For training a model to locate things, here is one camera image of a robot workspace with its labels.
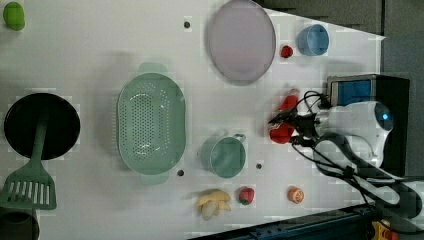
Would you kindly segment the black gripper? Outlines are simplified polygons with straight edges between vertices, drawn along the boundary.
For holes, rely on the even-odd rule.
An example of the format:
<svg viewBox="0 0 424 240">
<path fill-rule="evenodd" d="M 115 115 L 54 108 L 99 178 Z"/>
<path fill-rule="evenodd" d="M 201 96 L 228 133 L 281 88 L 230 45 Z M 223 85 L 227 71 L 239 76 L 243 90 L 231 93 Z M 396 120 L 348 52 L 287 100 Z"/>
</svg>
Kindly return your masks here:
<svg viewBox="0 0 424 240">
<path fill-rule="evenodd" d="M 286 119 L 292 117 L 291 125 L 282 123 Z M 269 121 L 268 130 L 275 130 L 280 128 L 295 129 L 296 136 L 290 138 L 293 145 L 300 145 L 302 147 L 313 147 L 319 138 L 315 129 L 315 114 L 298 115 L 296 109 L 285 109 L 278 112 Z"/>
</svg>

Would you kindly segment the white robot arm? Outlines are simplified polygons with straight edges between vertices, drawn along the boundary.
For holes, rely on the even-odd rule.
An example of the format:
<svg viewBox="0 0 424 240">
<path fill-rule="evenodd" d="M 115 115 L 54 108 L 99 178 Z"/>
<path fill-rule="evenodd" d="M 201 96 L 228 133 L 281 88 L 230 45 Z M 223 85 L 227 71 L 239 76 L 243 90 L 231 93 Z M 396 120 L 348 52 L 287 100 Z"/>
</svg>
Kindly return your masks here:
<svg viewBox="0 0 424 240">
<path fill-rule="evenodd" d="M 298 134 L 290 139 L 312 151 L 319 171 L 356 188 L 389 215 L 423 223 L 423 179 L 401 178 L 381 168 L 394 128 L 392 114 L 378 101 L 352 103 L 300 115 L 295 107 L 278 112 L 272 129 L 283 124 Z"/>
</svg>

